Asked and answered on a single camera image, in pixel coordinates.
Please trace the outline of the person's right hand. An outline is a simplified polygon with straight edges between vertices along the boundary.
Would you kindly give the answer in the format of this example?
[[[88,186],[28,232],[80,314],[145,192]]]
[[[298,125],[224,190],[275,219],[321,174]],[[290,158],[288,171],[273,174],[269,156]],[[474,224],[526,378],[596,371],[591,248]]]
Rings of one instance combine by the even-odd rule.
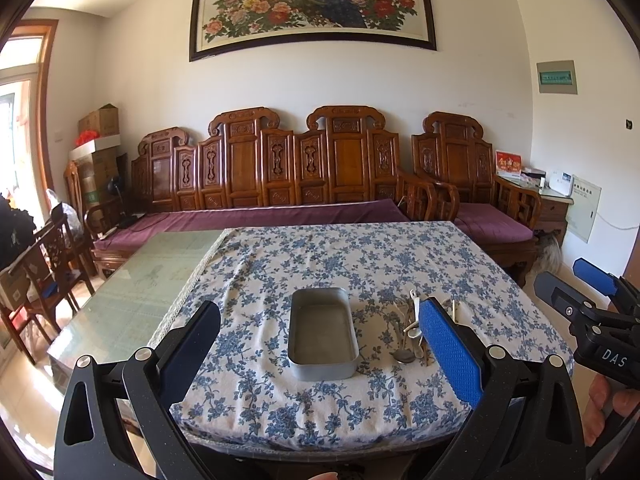
[[[585,444],[593,445],[600,436],[605,425],[604,409],[612,403],[612,408],[622,417],[628,417],[639,404],[640,392],[638,390],[624,389],[612,393],[612,387],[608,380],[597,374],[589,388],[589,399],[582,414],[582,431]]]

